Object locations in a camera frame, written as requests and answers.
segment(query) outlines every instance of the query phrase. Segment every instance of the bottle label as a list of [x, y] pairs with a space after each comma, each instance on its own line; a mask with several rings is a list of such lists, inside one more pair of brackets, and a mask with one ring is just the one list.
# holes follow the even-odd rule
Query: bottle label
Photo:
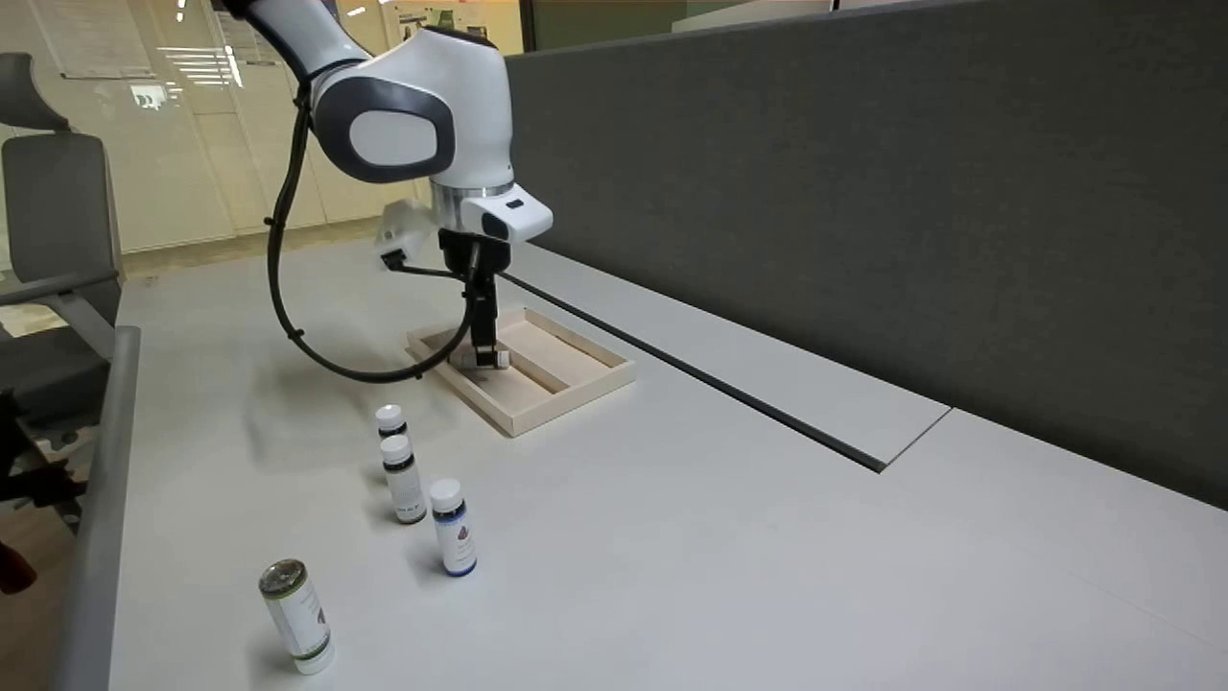
[[440, 538], [443, 568], [451, 574], [469, 571], [478, 560], [473, 545], [473, 530], [469, 528], [469, 512], [448, 522], [435, 522], [435, 533]]
[[422, 497], [422, 482], [418, 477], [416, 465], [400, 473], [389, 473], [388, 488], [392, 490], [392, 506], [397, 509], [398, 520], [415, 522], [426, 515], [426, 498]]
[[266, 598], [264, 604], [269, 606], [273, 623], [278, 626], [281, 642], [291, 655], [306, 659], [324, 649], [329, 637], [328, 621], [311, 581], [285, 598]]

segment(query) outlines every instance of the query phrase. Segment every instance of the wooden tray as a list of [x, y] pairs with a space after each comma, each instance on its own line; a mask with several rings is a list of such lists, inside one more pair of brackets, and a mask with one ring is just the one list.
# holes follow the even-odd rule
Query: wooden tray
[[[457, 371], [443, 363], [435, 372], [510, 437], [635, 382], [632, 361], [533, 309], [507, 309], [495, 326], [499, 347], [511, 356], [511, 368]], [[408, 351], [425, 360], [453, 331], [456, 325], [411, 331]]]

